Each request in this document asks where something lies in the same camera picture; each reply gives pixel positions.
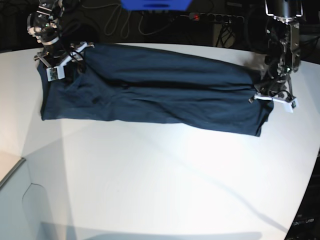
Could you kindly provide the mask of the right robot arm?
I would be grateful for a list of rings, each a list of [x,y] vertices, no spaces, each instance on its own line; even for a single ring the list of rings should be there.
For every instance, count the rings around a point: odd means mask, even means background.
[[[34,57],[46,67],[56,67],[65,57],[84,68],[79,53],[63,39],[62,16],[67,11],[62,0],[40,0],[37,10],[27,18],[27,32],[43,45],[43,50]]]

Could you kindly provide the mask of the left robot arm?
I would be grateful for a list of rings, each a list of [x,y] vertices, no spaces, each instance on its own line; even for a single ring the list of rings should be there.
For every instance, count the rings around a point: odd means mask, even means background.
[[[264,7],[268,53],[265,74],[255,85],[256,97],[290,102],[294,99],[291,73],[297,72],[301,63],[299,18],[303,4],[301,0],[266,0]]]

